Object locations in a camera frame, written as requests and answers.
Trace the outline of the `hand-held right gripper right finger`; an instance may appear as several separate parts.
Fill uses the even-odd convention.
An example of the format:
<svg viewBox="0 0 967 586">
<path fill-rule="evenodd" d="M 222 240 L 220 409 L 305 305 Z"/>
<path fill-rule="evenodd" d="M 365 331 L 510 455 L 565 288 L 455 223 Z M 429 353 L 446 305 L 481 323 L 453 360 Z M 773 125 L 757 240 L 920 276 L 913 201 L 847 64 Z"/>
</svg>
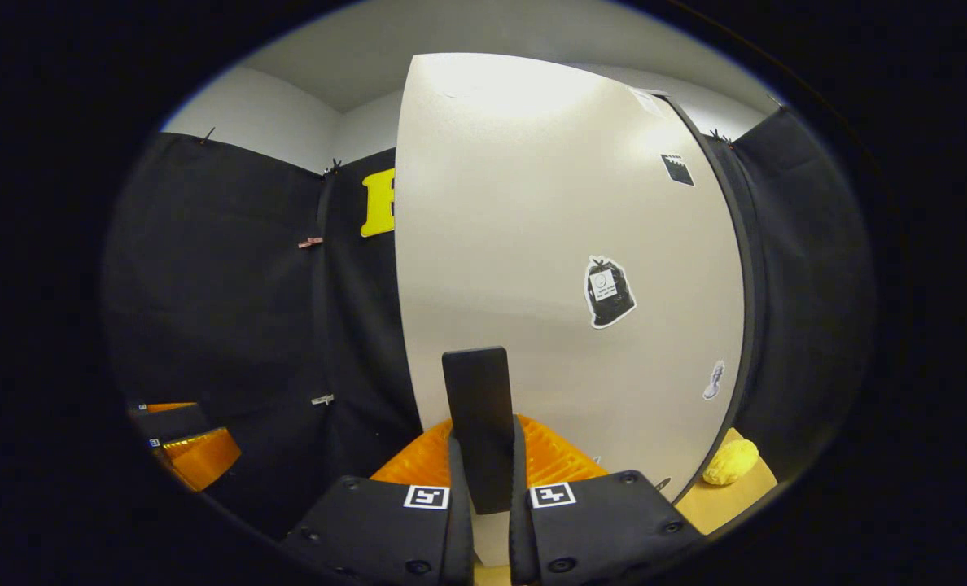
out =
<svg viewBox="0 0 967 586">
<path fill-rule="evenodd" d="M 602 472 L 528 417 L 513 433 L 514 585 L 640 585 L 704 542 L 642 472 Z"/>
</svg>

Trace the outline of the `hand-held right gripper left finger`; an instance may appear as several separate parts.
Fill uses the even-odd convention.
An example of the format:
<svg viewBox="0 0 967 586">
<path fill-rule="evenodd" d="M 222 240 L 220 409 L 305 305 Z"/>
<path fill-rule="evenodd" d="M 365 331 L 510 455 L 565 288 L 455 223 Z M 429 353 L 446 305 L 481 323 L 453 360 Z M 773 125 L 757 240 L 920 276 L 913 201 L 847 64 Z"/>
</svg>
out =
<svg viewBox="0 0 967 586">
<path fill-rule="evenodd" d="M 339 585 L 471 585 L 472 511 L 446 420 L 368 478 L 335 481 L 282 548 Z"/>
</svg>

